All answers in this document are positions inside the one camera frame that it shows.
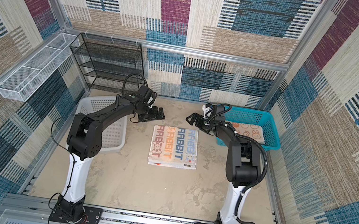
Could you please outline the orange rabbit towel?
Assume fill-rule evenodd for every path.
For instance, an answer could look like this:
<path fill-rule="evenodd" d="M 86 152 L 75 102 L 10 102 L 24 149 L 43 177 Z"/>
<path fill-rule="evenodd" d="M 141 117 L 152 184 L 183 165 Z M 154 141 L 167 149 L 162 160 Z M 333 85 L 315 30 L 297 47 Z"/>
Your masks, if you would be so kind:
<path fill-rule="evenodd" d="M 148 164 L 196 170 L 198 134 L 199 132 L 193 129 L 155 125 Z"/>

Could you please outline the orange bunny towel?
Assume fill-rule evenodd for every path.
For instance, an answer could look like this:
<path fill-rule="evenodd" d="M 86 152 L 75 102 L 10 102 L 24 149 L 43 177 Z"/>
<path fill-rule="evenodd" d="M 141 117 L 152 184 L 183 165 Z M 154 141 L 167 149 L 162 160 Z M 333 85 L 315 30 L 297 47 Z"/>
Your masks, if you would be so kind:
<path fill-rule="evenodd" d="M 235 122 L 232 122 L 232 125 L 240 135 L 254 139 L 259 144 L 265 143 L 263 128 L 261 126 Z"/>

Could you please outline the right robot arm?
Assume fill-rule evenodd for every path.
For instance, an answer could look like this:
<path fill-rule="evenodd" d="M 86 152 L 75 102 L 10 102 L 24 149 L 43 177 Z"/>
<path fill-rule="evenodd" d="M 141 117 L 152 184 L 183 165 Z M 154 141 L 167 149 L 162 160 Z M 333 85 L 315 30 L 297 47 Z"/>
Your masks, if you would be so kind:
<path fill-rule="evenodd" d="M 227 121 L 208 120 L 198 113 L 192 113 L 186 121 L 199 130 L 216 136 L 228 149 L 225 174 L 229 185 L 223 206 L 213 224 L 242 224 L 240 216 L 246 195 L 263 180 L 260 159 L 263 148 L 258 142 L 237 133 Z"/>

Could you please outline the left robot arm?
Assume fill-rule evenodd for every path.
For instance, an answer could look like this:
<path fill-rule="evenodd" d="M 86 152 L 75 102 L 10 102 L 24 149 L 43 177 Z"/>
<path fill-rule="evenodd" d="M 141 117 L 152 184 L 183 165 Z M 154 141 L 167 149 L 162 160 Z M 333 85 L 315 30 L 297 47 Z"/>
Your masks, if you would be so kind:
<path fill-rule="evenodd" d="M 72 161 L 65 188 L 57 198 L 52 217 L 70 224 L 80 221 L 84 214 L 85 181 L 93 158 L 103 147 L 105 129 L 130 114 L 138 114 L 139 122 L 164 120 L 164 109 L 153 106 L 149 99 L 117 95 L 114 103 L 90 114 L 74 116 L 67 138 L 67 150 Z"/>

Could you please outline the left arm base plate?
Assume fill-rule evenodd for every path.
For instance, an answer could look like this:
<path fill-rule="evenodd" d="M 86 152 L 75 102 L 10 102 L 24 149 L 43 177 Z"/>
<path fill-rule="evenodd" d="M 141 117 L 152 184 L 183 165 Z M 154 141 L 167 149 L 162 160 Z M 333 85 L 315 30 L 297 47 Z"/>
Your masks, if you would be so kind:
<path fill-rule="evenodd" d="M 54 206 L 49 221 L 63 224 L 99 224 L 103 209 L 65 203 Z"/>

